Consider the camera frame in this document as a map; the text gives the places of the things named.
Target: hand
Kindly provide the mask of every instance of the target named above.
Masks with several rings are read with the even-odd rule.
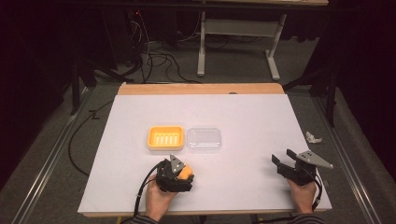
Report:
[[[159,222],[177,193],[160,190],[160,187],[155,181],[155,175],[152,175],[148,181],[148,188],[146,190],[146,216]]]
[[[294,206],[299,214],[309,214],[312,211],[312,202],[314,201],[317,186],[315,182],[299,186],[293,181],[286,179],[291,188],[291,198],[294,201]]]

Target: wire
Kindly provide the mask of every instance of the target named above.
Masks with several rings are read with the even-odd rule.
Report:
[[[142,78],[143,78],[142,83],[143,83],[143,84],[146,84],[147,81],[148,81],[148,79],[149,79],[149,77],[151,76],[151,71],[152,71],[153,65],[152,65],[152,58],[149,57],[149,59],[150,59],[151,63],[150,63],[150,65],[149,65],[149,71],[148,71],[148,76],[147,76],[147,77],[145,77],[145,74],[144,74],[144,71],[143,71],[143,66],[140,68],[141,71],[142,71]]]
[[[302,168],[302,169],[312,178],[312,181],[314,181],[315,184],[318,185],[319,193],[318,193],[318,196],[315,199],[314,203],[312,204],[312,211],[314,211],[317,208],[318,204],[320,203],[320,198],[321,198],[321,194],[322,194],[322,191],[323,191],[323,183],[322,183],[322,181],[321,181],[321,179],[320,179],[320,177],[318,175],[315,175],[315,177],[313,177],[307,170],[305,170],[304,168]],[[274,223],[274,222],[280,222],[280,221],[290,221],[290,220],[292,220],[294,218],[296,218],[296,217],[279,217],[279,218],[274,218],[274,219],[257,221],[257,222],[253,222],[253,223],[254,224]]]
[[[162,161],[158,162],[158,164],[155,165],[155,166],[148,172],[148,174],[146,175],[145,179],[143,180],[142,185],[140,186],[139,192],[138,192],[137,195],[136,195],[136,201],[135,201],[135,203],[134,203],[134,215],[133,215],[132,217],[129,217],[129,218],[123,220],[123,221],[121,222],[121,224],[122,224],[122,223],[125,223],[125,222],[127,222],[127,221],[129,221],[129,220],[133,220],[133,219],[137,216],[137,214],[138,214],[138,212],[139,212],[139,204],[140,204],[140,199],[142,198],[143,188],[144,188],[149,182],[155,180],[155,179],[152,179],[152,180],[148,181],[148,179],[149,179],[151,173],[154,172],[154,170],[156,170],[156,169],[160,166],[161,163],[162,163]]]
[[[148,50],[147,50],[148,54],[146,56],[146,63],[148,63],[148,60],[149,60],[149,34],[148,34],[148,30],[146,29],[145,22],[143,21],[142,13],[140,12],[140,10],[137,10],[137,12],[139,13],[140,20],[142,21],[142,25],[143,25],[143,28],[146,33],[146,39],[148,40],[148,42],[147,42],[148,43]]]
[[[165,75],[171,82],[174,82],[174,83],[182,83],[182,82],[201,83],[200,81],[184,78],[180,74],[180,66],[178,65],[175,57],[172,56],[171,54],[162,53],[162,52],[159,52],[159,51],[155,50],[155,51],[149,52],[148,55],[149,55],[148,58],[150,60],[150,63],[148,63],[148,65],[150,66],[150,72],[149,72],[148,76],[144,78],[143,83],[148,83],[149,75],[151,73],[151,69],[152,69],[153,66],[165,65],[167,63],[169,63],[169,64],[166,66]],[[153,60],[152,59],[156,59],[156,58],[161,58],[161,59],[163,59],[163,61],[160,62],[159,64],[153,64]],[[177,76],[180,77],[182,80],[174,80],[174,79],[169,77],[168,70],[173,64],[177,67]]]
[[[164,41],[162,41],[162,40],[154,40],[154,41],[152,41],[151,40],[149,43],[150,43],[150,51],[155,51],[155,50],[159,50],[159,49],[163,48]],[[156,49],[153,49],[153,47],[152,47],[153,44],[160,44],[160,46],[157,47]]]
[[[216,38],[216,37],[218,37],[218,36],[209,35],[208,37]],[[225,46],[227,46],[228,43],[229,43],[229,38],[222,38],[221,40],[224,40],[224,39],[225,39],[225,43],[223,43],[223,44],[222,44],[221,46],[219,46],[219,47],[210,47],[210,46],[208,46],[206,43],[205,43],[205,47],[207,47],[208,49],[222,49],[222,48],[224,48]]]
[[[67,152],[68,152],[69,160],[70,160],[70,162],[72,163],[72,165],[73,165],[80,173],[82,173],[82,174],[85,175],[85,176],[90,176],[90,175],[89,175],[87,172],[83,171],[81,168],[79,168],[79,167],[76,165],[76,163],[73,161],[72,152],[71,152],[71,146],[72,146],[73,139],[74,139],[74,137],[76,136],[77,132],[81,129],[81,127],[82,127],[89,119],[93,118],[99,110],[101,110],[101,109],[103,109],[105,106],[111,104],[113,101],[114,101],[114,100],[111,100],[111,101],[105,103],[104,105],[100,106],[98,109],[91,111],[92,114],[89,115],[87,118],[85,118],[84,121],[82,121],[82,123],[81,123],[80,125],[78,125],[78,127],[76,128],[76,130],[73,132],[72,136],[70,137],[69,144],[68,144],[68,147],[67,147]]]
[[[197,21],[197,24],[195,25],[194,31],[192,31],[192,34],[189,37],[185,38],[185,39],[178,40],[177,42],[187,41],[187,40],[194,39],[195,37],[199,36],[199,35],[196,35],[195,33],[198,30],[200,21],[201,21],[201,12],[198,12],[198,21]]]
[[[139,39],[137,40],[137,43],[139,43],[142,40],[142,28],[140,27],[139,23],[135,21],[130,21],[130,22],[134,24],[133,35],[136,34],[137,27],[139,27]],[[129,38],[131,39],[131,42],[134,43],[134,38],[131,35],[129,35]]]
[[[237,37],[237,35],[235,36],[228,36],[228,38],[230,40],[232,40],[234,43],[243,43],[243,44],[250,44],[250,43],[254,43],[257,42],[259,40],[262,40],[264,38],[264,36],[253,36],[251,40],[239,40],[239,39],[235,39],[233,37]]]

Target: wooden table edge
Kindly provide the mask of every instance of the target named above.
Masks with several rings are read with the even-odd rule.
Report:
[[[284,94],[278,83],[122,84],[118,95]]]
[[[326,7],[328,0],[206,0],[206,2]]]
[[[321,213],[328,211],[327,209],[316,209],[315,212]],[[294,209],[268,209],[268,210],[241,210],[241,211],[184,211],[184,212],[167,212],[167,216],[209,216],[209,215],[230,215],[230,214],[274,214],[274,213],[292,213]],[[81,213],[85,217],[131,217],[133,212],[87,212]]]

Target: table leg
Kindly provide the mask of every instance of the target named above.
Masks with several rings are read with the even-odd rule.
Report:
[[[117,224],[120,224],[122,221],[122,217],[117,217]]]
[[[279,42],[280,35],[282,34],[283,26],[285,25],[286,16],[287,16],[286,14],[283,14],[280,17],[279,25],[276,27],[276,32],[274,34],[273,45],[270,50],[265,51],[265,57],[267,58],[268,66],[270,67],[273,81],[280,80],[280,76],[279,73],[277,72],[277,68],[274,60],[274,54],[277,47],[277,43]]]
[[[202,12],[201,15],[201,45],[199,48],[198,55],[198,77],[203,77],[205,75],[205,21],[206,13]]]

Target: striped sleeve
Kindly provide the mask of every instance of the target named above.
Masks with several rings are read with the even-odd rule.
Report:
[[[313,214],[299,215],[289,224],[325,224],[324,220]]]
[[[158,222],[149,217],[136,216],[130,224],[158,224]]]

